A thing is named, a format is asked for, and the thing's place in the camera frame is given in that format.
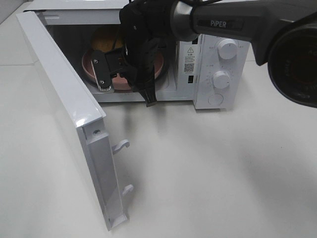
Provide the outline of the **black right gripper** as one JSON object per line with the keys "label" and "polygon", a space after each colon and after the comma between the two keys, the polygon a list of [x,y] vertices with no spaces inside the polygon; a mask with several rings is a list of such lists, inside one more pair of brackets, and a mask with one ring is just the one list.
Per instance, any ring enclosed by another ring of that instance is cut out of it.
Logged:
{"label": "black right gripper", "polygon": [[175,0],[134,0],[119,12],[123,32],[123,57],[134,71],[125,75],[131,86],[140,85],[146,107],[156,104],[155,57],[161,39],[172,35]]}

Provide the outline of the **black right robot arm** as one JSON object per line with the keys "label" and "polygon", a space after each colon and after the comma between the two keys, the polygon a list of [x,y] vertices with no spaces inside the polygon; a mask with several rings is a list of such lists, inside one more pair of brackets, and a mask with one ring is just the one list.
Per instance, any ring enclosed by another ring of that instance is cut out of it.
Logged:
{"label": "black right robot arm", "polygon": [[199,35],[252,45],[257,65],[266,64],[276,89],[288,100],[317,105],[317,3],[314,0],[134,0],[119,12],[125,60],[136,68],[132,89],[147,106],[156,103],[150,54],[172,36],[190,42]]}

